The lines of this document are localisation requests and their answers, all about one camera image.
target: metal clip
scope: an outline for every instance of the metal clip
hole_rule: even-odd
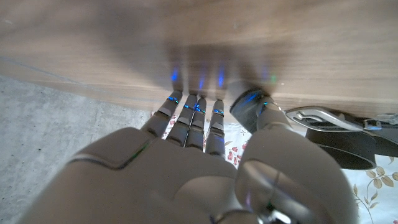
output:
[[[339,112],[333,114],[325,108],[305,106],[286,111],[286,116],[291,120],[316,131],[348,132],[362,131],[361,124],[346,120],[347,114]]]
[[[370,131],[379,131],[382,129],[381,122],[375,119],[366,119],[363,121],[363,129]]]

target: robotic hand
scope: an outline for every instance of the robotic hand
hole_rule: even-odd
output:
[[[116,131],[78,152],[21,223],[356,223],[339,165],[294,133],[261,90],[244,92],[232,115],[253,133],[239,169],[224,157],[224,105],[213,107],[203,153],[206,101],[182,93],[141,128]]]

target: leaf pattern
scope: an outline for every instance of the leaf pattern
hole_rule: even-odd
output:
[[[379,175],[384,175],[384,174],[386,174],[386,173],[384,172],[383,167],[380,167],[380,166],[378,166],[378,167],[376,168],[376,172],[377,172],[377,174],[379,174]]]
[[[370,177],[370,178],[375,178],[376,177],[376,173],[371,171],[371,170],[367,170],[366,171],[366,175],[368,175],[368,177]]]
[[[393,183],[393,181],[390,179],[390,177],[384,176],[384,177],[381,177],[381,180],[382,180],[383,183],[386,184],[387,186],[389,186],[389,187],[394,187],[394,183]]]
[[[368,183],[368,186],[366,187],[366,195],[363,196],[364,200],[361,200],[358,197],[358,186],[354,184],[353,186],[353,194],[356,197],[356,205],[359,207],[359,205],[364,205],[365,209],[368,211],[371,222],[373,222],[373,218],[371,215],[370,209],[374,208],[376,205],[380,204],[380,202],[373,202],[379,195],[379,191],[376,191],[374,195],[371,197],[370,201],[368,200],[368,192],[369,192],[369,186],[373,182],[373,186],[377,189],[381,189],[381,187],[384,185],[388,187],[394,187],[394,181],[390,178],[392,177],[394,180],[398,180],[398,172],[393,172],[392,174],[386,174],[386,171],[384,170],[383,167],[377,166],[376,167],[376,172],[373,170],[367,170],[366,175],[371,178],[371,181]]]
[[[356,184],[354,184],[354,194],[355,196],[358,196],[358,188],[356,187]]]
[[[379,202],[374,202],[369,208],[374,208]]]
[[[377,197],[377,191],[374,193],[374,195],[371,197],[371,201],[373,201]]]
[[[392,173],[392,178],[393,178],[394,180],[398,180],[398,172]]]
[[[381,180],[378,179],[378,178],[374,179],[373,185],[374,185],[377,189],[380,189],[380,188],[382,187]]]

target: wooden table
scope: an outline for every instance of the wooden table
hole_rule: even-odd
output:
[[[147,110],[246,80],[283,109],[396,113],[398,2],[4,0],[0,74]]]

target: concrete floor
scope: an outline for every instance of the concrete floor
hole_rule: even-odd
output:
[[[72,154],[149,117],[0,76],[0,223],[15,223]]]

